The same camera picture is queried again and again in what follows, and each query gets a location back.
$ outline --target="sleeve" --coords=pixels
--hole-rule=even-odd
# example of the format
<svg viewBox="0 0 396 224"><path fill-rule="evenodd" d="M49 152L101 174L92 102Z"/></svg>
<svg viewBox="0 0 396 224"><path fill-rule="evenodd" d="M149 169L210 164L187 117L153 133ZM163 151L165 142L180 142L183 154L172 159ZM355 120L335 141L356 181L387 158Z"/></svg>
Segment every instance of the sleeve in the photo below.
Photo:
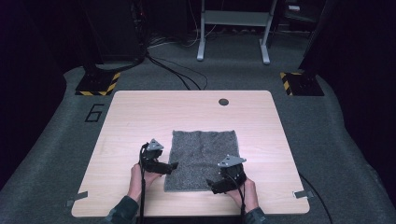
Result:
<svg viewBox="0 0 396 224"><path fill-rule="evenodd" d="M129 224L135 222L135 216L139 205L132 198L124 196L121 201L110 210L107 217L105 217L100 223L108 224Z"/></svg>
<svg viewBox="0 0 396 224"><path fill-rule="evenodd" d="M244 224L270 224L270 222L265 218L262 209L257 207L245 214Z"/></svg>

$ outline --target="yellow and black hazard tape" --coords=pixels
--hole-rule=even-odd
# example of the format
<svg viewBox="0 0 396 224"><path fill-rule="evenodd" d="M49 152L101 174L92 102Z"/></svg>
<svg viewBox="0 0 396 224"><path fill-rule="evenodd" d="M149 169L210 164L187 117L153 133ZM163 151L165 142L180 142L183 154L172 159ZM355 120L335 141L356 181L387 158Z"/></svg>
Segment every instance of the yellow and black hazard tape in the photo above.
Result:
<svg viewBox="0 0 396 224"><path fill-rule="evenodd" d="M288 82L288 79L286 75L296 75L299 76L301 73L280 73L280 77L282 78L283 82L283 87L285 88L286 94L287 95L293 95L293 92L291 90L290 84Z"/></svg>
<svg viewBox="0 0 396 224"><path fill-rule="evenodd" d="M108 86L106 91L76 91L76 95L109 95L113 92L114 88L116 88L117 81L119 80L120 73L114 75L113 79L111 80L110 85Z"/></svg>

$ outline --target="gray carpet floor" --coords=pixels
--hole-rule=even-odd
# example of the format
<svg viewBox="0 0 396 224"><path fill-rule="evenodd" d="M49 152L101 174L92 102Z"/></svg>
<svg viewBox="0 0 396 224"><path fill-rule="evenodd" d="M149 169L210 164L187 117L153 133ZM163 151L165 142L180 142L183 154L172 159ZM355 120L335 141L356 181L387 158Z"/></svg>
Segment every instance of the gray carpet floor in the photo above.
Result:
<svg viewBox="0 0 396 224"><path fill-rule="evenodd" d="M396 212L371 166L344 128L343 115L330 86L318 77L323 97L288 96L281 72L298 72L307 39L277 34L263 65L257 35L218 36L207 40L205 60L196 61L198 43L186 48L166 44L149 48L159 57L207 77L207 90L267 90L273 94L297 168L315 187L333 223L396 223ZM163 62L191 77L201 87L205 78ZM107 64L117 67L121 64ZM0 223L96 223L100 217L75 218L65 202L79 185L113 94L77 96L82 68L64 74L67 90L45 131L0 192ZM171 73L145 60L120 75L115 91L186 90ZM103 113L98 122L84 122L92 105ZM311 187L302 180L306 190ZM309 199L304 215L269 216L272 223L330 223L318 196ZM160 219L148 219L148 223ZM171 218L176 223L236 223L234 217Z"/></svg>

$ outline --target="gray towel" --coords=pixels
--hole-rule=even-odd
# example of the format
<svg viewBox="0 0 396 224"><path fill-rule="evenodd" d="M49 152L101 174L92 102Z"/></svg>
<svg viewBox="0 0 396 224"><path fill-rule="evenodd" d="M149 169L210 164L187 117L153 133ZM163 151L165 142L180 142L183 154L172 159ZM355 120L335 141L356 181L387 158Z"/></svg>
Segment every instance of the gray towel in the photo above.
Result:
<svg viewBox="0 0 396 224"><path fill-rule="evenodd" d="M169 163L178 167L165 178L165 191L210 190L206 180L221 180L218 163L227 155L239 157L235 131L173 131Z"/></svg>

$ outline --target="table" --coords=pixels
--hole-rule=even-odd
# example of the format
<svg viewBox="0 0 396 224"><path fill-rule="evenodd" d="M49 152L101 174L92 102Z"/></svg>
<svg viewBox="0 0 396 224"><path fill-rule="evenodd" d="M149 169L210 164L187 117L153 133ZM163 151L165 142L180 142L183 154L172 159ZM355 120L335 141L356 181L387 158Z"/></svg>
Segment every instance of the table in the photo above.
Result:
<svg viewBox="0 0 396 224"><path fill-rule="evenodd" d="M219 99L228 105L220 105ZM269 91L117 91L75 201L75 217L104 217L126 194L143 144L155 138L168 162L172 131L235 130L247 176L256 182L266 214L308 212L304 190ZM145 216L229 216L239 208L212 191L164 192L164 176L146 194Z"/></svg>
<svg viewBox="0 0 396 224"><path fill-rule="evenodd" d="M262 51L262 62L270 64L268 49L266 46L270 33L271 23L274 17L276 0L273 0L269 12L243 12L243 11L219 11L205 10L205 0L201 4L201 38L198 47L197 60L202 61L205 54L205 25L244 25L265 27L262 39L260 39L260 49Z"/></svg>

